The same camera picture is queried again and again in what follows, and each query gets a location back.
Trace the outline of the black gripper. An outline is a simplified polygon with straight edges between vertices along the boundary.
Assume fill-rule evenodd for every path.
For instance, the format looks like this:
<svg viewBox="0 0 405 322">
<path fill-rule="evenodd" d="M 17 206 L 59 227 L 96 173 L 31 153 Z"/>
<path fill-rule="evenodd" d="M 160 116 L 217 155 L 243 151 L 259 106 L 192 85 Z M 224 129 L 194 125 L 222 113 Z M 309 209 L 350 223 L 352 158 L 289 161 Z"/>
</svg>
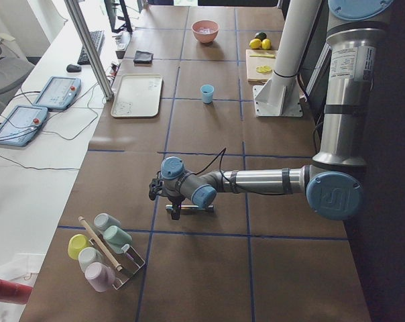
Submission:
<svg viewBox="0 0 405 322">
<path fill-rule="evenodd" d="M 154 201 L 156 197 L 166 197 L 172 203 L 170 212 L 172 220 L 180 219 L 181 203 L 184 201 L 184 197 L 177 191 L 169 189 L 159 172 L 149 184 L 148 195 L 151 201 Z"/>
</svg>

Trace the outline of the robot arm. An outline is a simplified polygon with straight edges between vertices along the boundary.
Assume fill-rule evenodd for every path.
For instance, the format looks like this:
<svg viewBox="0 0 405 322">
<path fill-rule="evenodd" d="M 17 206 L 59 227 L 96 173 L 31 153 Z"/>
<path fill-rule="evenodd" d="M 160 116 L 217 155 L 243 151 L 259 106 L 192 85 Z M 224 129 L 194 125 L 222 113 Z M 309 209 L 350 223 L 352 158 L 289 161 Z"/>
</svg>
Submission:
<svg viewBox="0 0 405 322">
<path fill-rule="evenodd" d="M 171 216 L 191 201 L 205 209 L 218 193 L 291 195 L 304 193 L 320 216 L 346 220 L 363 204 L 361 138 L 378 42 L 385 36 L 391 1 L 329 1 L 327 44 L 331 62 L 319 152 L 298 169 L 214 170 L 198 175 L 175 156 L 166 158 L 149 185 L 149 197 L 168 198 Z"/>
</svg>

